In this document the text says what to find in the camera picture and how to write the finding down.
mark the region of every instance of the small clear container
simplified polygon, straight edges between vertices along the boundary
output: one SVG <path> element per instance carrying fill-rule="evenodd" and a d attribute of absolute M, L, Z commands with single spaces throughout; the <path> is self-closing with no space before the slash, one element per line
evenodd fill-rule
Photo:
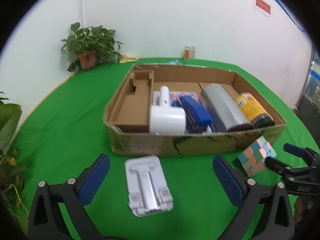
<path fill-rule="evenodd" d="M 184 59 L 195 59 L 196 47 L 185 46 L 184 47 Z"/>

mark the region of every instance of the red sign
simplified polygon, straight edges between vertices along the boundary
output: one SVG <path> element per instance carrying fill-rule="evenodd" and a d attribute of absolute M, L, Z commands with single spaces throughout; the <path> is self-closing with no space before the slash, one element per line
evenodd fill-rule
<path fill-rule="evenodd" d="M 256 0 L 256 6 L 264 10 L 266 13 L 271 15 L 271 7 L 263 0 Z"/>

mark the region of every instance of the white wall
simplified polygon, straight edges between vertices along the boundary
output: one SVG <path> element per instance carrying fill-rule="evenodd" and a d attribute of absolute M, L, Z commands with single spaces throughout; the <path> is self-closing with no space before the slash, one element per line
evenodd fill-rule
<path fill-rule="evenodd" d="M 311 41 L 274 0 L 273 18 L 253 0 L 84 0 L 85 25 L 117 30 L 122 53 L 180 57 L 185 45 L 196 58 L 245 69 L 293 107 L 311 57 Z"/>
<path fill-rule="evenodd" d="M 39 0 L 12 33 L 0 58 L 0 91 L 22 106 L 19 124 L 70 76 L 60 40 L 80 19 L 81 0 Z"/>

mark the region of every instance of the green plant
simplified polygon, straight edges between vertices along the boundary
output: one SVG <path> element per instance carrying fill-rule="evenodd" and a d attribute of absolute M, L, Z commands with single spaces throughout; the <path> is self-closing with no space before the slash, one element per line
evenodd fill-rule
<path fill-rule="evenodd" d="M 107 30 L 102 25 L 99 27 L 89 26 L 87 28 L 80 28 L 80 23 L 76 22 L 71 24 L 70 30 L 72 34 L 61 41 L 65 44 L 61 47 L 63 52 L 65 48 L 75 54 L 89 55 L 94 51 L 96 53 L 98 63 L 107 63 L 109 61 L 119 61 L 120 53 L 119 49 L 123 43 L 115 41 L 113 36 L 115 35 L 115 30 Z M 79 68 L 79 60 L 71 63 L 68 71 L 74 71 L 76 66 Z"/>
<path fill-rule="evenodd" d="M 21 106 L 4 104 L 2 100 L 8 100 L 8 98 L 0 98 L 0 191 L 5 206 L 26 232 L 29 212 L 24 203 L 25 194 L 22 194 L 23 171 L 26 168 L 15 159 L 18 150 L 4 154 L 4 148 L 12 139 L 22 110 Z"/>

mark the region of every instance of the rubik's cube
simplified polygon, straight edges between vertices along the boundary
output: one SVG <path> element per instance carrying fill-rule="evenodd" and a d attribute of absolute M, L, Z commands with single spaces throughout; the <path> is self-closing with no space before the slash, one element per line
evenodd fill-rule
<path fill-rule="evenodd" d="M 267 157 L 276 157 L 276 152 L 263 136 L 255 140 L 245 149 L 238 159 L 249 177 L 266 168 L 264 162 Z"/>

